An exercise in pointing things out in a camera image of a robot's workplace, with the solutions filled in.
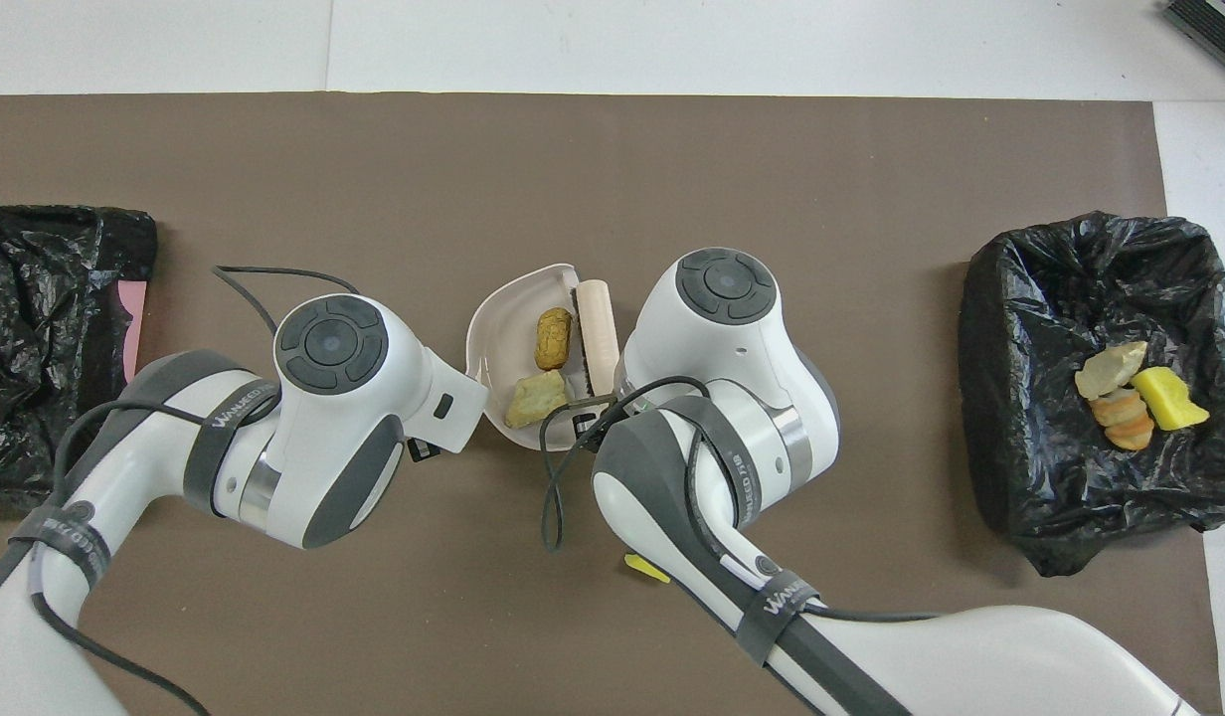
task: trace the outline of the black plastic bag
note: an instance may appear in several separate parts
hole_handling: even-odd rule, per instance
[[[1225,271],[1185,218],[1087,213],[1003,233],[970,261],[958,381],[985,522],[1044,576],[1080,571],[1109,541],[1225,522]],[[1109,443],[1073,373],[1110,345],[1148,341],[1209,419]]]
[[[64,430],[126,385],[118,281],[156,254],[148,213],[0,207],[0,503],[43,503]]]

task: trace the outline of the yellow sponge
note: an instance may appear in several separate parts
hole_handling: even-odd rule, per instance
[[[649,575],[654,580],[662,580],[663,582],[670,584],[669,575],[664,574],[664,571],[662,570],[658,570],[655,566],[652,565],[652,562],[648,562],[647,559],[639,557],[638,554],[627,552],[626,565],[630,566],[632,570],[643,571],[644,575]]]
[[[1131,383],[1163,430],[1177,430],[1209,419],[1208,411],[1191,402],[1186,383],[1165,365],[1139,371]]]

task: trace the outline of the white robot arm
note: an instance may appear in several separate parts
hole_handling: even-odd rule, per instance
[[[26,558],[21,541],[0,562],[0,714],[125,712],[32,600],[39,593],[76,624],[108,558],[153,499],[183,494],[287,544],[320,547],[370,515],[404,440],[458,452],[486,400],[399,318],[359,295],[295,308],[277,331],[274,359],[282,397],[267,416],[277,386],[208,351],[154,360],[123,391],[125,402],[202,421],[113,412],[69,471],[67,499],[18,530],[13,539],[59,549],[34,547]]]
[[[741,527],[834,461],[839,435],[829,387],[790,343],[757,259],[697,250],[652,291],[621,386],[676,375],[709,396],[658,389],[609,429],[594,462],[600,512],[817,712],[1196,715],[1073,617],[995,607],[877,622],[826,607],[745,539]]]

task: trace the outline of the brown potato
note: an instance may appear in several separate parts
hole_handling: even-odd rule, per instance
[[[534,362],[544,371],[554,371],[567,362],[567,335],[573,315],[562,308],[550,308],[537,319]]]

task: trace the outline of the circular control button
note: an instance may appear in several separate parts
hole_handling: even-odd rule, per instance
[[[714,261],[704,268],[704,288],[720,298],[744,298],[753,288],[753,275],[731,259]]]
[[[309,358],[322,365],[338,365],[356,352],[356,331],[338,319],[321,321],[307,331],[304,348]]]
[[[762,571],[764,576],[775,576],[777,571],[780,571],[780,566],[777,566],[775,562],[772,562],[767,554],[758,554],[753,558],[753,565]]]

